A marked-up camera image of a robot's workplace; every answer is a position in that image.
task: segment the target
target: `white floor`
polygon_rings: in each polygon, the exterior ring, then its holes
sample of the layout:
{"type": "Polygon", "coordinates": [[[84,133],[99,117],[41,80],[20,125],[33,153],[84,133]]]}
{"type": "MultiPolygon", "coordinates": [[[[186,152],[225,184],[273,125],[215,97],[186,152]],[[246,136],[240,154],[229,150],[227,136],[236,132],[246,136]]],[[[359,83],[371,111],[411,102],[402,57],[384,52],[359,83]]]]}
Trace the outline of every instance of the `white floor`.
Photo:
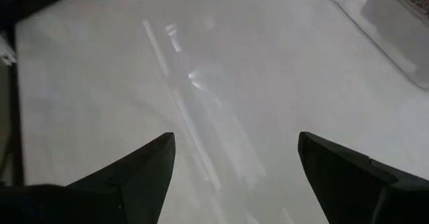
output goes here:
{"type": "Polygon", "coordinates": [[[28,184],[176,134],[167,223],[327,223],[311,131],[429,178],[429,93],[329,0],[62,0],[18,25],[28,184]]]}

